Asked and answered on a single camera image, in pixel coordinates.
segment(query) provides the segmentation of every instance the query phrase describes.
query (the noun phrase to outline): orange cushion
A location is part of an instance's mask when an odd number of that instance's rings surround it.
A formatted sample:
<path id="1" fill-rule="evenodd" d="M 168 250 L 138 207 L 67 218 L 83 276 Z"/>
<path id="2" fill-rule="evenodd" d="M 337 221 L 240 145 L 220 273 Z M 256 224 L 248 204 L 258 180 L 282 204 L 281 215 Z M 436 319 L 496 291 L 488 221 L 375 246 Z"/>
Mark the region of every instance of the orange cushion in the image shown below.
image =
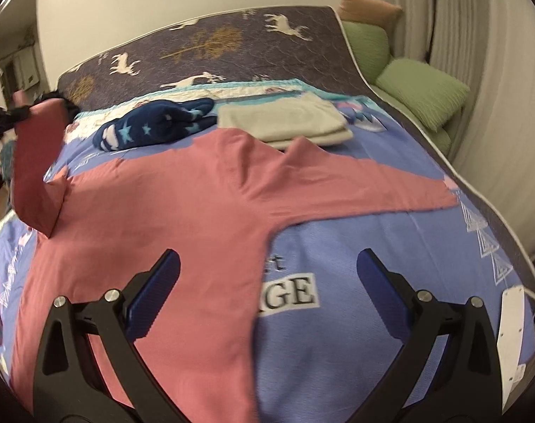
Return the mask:
<path id="1" fill-rule="evenodd" d="M 382 0 L 342 0 L 338 15 L 341 20 L 377 25 L 391 32 L 403 8 Z"/>

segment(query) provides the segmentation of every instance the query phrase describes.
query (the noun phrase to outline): rolled navy blue garment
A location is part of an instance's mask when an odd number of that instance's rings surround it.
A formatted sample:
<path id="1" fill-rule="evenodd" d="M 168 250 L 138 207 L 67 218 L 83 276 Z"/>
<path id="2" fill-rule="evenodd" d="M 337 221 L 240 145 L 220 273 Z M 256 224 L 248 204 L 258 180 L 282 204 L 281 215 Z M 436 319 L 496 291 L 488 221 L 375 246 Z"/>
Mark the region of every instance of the rolled navy blue garment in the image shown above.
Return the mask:
<path id="1" fill-rule="evenodd" d="M 121 151 L 178 141 L 215 125 L 217 117 L 208 115 L 213 106 L 212 98 L 183 103 L 154 100 L 103 124 L 93 135 L 93 145 Z"/>

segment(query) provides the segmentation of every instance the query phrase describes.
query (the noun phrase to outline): metal bolt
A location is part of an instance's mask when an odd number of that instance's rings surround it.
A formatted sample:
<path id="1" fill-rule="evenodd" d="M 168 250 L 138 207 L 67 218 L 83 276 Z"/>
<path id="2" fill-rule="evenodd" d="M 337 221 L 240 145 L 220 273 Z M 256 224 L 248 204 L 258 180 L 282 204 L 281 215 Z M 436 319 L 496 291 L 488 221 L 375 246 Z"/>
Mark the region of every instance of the metal bolt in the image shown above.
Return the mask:
<path id="1" fill-rule="evenodd" d="M 471 305 L 475 308 L 481 308 L 484 305 L 483 300 L 480 297 L 471 297 Z"/>
<path id="2" fill-rule="evenodd" d="M 430 302 L 432 300 L 432 293 L 429 291 L 418 291 L 417 296 L 421 302 Z"/>
<path id="3" fill-rule="evenodd" d="M 60 308 L 66 303 L 66 298 L 62 295 L 59 295 L 54 299 L 54 307 Z"/>
<path id="4" fill-rule="evenodd" d="M 119 293 L 118 289 L 110 289 L 105 293 L 105 300 L 107 302 L 114 302 L 119 298 L 120 295 L 121 293 Z"/>

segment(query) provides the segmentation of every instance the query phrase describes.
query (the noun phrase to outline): folded towel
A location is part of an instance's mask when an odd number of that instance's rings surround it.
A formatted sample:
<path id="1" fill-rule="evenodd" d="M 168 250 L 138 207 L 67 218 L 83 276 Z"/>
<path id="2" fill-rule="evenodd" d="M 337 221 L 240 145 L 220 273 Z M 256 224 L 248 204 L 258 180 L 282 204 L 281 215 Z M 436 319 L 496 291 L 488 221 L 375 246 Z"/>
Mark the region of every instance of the folded towel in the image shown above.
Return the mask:
<path id="1" fill-rule="evenodd" d="M 311 92 L 259 105 L 224 105 L 218 110 L 218 126 L 242 129 L 277 149 L 286 149 L 299 136 L 318 146 L 353 137 L 334 105 Z"/>
<path id="2" fill-rule="evenodd" d="M 121 151 L 181 140 L 216 124 L 216 116 L 207 116 L 213 106 L 212 98 L 183 103 L 154 100 L 103 124 L 93 135 L 93 145 Z"/>

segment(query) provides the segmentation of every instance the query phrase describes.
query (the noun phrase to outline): green pillow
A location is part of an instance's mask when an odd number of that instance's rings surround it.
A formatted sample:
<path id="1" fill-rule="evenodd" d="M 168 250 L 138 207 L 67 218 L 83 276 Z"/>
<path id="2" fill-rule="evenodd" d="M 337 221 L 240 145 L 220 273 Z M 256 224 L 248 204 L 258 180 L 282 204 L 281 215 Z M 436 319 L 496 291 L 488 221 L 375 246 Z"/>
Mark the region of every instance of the green pillow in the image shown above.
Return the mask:
<path id="1" fill-rule="evenodd" d="M 369 84 L 375 84 L 389 61 L 387 32 L 360 22 L 342 22 L 355 61 Z"/>
<path id="2" fill-rule="evenodd" d="M 449 121 L 469 94 L 469 87 L 458 79 L 411 59 L 393 60 L 376 84 L 404 103 L 433 132 Z"/>
<path id="3" fill-rule="evenodd" d="M 449 152 L 449 148 L 451 147 L 451 138 L 449 137 L 449 134 L 443 129 L 443 127 L 440 127 L 437 129 L 436 132 L 432 132 L 431 130 L 427 129 L 422 125 L 422 123 L 418 120 L 418 118 L 406 107 L 406 105 L 403 105 L 401 102 L 396 100 L 395 97 L 392 97 L 391 95 L 387 94 L 384 90 L 379 89 L 377 86 L 372 87 L 373 92 L 375 92 L 382 100 L 385 100 L 389 105 L 395 107 L 399 111 L 401 111 L 408 119 L 410 119 L 414 124 L 416 124 L 422 131 L 430 137 L 430 140 L 432 140 L 433 144 L 436 145 L 436 147 L 445 155 Z"/>

